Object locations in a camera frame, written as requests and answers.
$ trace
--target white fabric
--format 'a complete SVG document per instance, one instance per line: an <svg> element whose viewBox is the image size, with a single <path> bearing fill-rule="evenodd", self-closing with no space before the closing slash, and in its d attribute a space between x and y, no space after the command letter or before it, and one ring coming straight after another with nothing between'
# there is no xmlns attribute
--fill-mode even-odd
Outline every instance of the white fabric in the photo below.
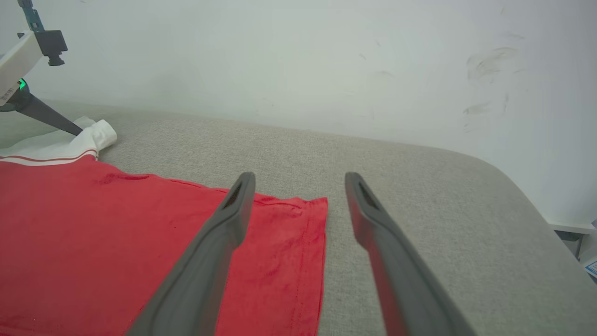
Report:
<svg viewBox="0 0 597 336"><path fill-rule="evenodd" d="M74 162L84 155L97 154L116 142L116 131L105 120L97 123L81 117L74 123L83 129L76 137L58 130L46 135L34 136L0 149L0 161L26 166L50 166Z"/></svg>

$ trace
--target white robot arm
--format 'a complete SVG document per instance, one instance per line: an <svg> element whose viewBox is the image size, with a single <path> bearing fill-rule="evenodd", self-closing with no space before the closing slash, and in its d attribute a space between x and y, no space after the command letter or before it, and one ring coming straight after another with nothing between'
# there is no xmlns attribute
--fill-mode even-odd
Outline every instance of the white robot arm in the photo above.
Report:
<svg viewBox="0 0 597 336"><path fill-rule="evenodd" d="M60 59L66 43L59 30L45 30L31 0L17 0L31 30L19 33L19 42L0 56L0 112L17 111L58 129L79 135L81 128L44 104L30 91L23 77L40 58L47 56L50 66L64 64Z"/></svg>

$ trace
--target white wall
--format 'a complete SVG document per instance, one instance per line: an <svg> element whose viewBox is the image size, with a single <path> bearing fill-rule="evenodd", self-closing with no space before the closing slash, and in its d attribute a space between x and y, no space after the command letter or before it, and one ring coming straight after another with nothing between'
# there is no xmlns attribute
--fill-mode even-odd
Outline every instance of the white wall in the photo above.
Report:
<svg viewBox="0 0 597 336"><path fill-rule="evenodd" d="M34 1L41 98L417 143L486 160L547 217L597 218L592 0ZM0 3L0 49L26 29Z"/></svg>

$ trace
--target red stripe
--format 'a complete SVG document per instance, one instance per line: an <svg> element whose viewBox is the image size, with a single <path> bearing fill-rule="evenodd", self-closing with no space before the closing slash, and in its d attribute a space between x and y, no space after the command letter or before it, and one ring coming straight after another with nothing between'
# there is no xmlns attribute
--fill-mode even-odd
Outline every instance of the red stripe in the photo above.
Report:
<svg viewBox="0 0 597 336"><path fill-rule="evenodd" d="M93 153L95 153L95 155L97 155L97 151L96 150L94 150L94 149L88 149L88 150L84 151L83 153L81 153L81 155L79 155L77 157L71 157L71 158L49 158L47 160L37 160L36 158L28 158L28 157L23 157L23 156L19 156L19 155L9 155L7 157L0 156L0 160L5 159L5 158L20 158L22 160L33 161L33 162L70 161L70 160L76 160L76 159L82 157L87 152L93 152Z"/></svg>

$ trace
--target gray cushion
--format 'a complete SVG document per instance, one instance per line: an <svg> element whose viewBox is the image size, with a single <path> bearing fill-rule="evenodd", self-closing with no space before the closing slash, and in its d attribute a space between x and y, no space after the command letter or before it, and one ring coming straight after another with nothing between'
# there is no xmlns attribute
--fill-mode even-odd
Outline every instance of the gray cushion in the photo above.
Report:
<svg viewBox="0 0 597 336"><path fill-rule="evenodd" d="M597 287L518 187L466 155L400 143L182 114L50 102L72 120L105 119L119 141L101 161L257 192L328 197L320 335L384 335L366 252L352 233L344 173L359 172L479 335L595 335ZM0 147L53 129L0 114Z"/></svg>

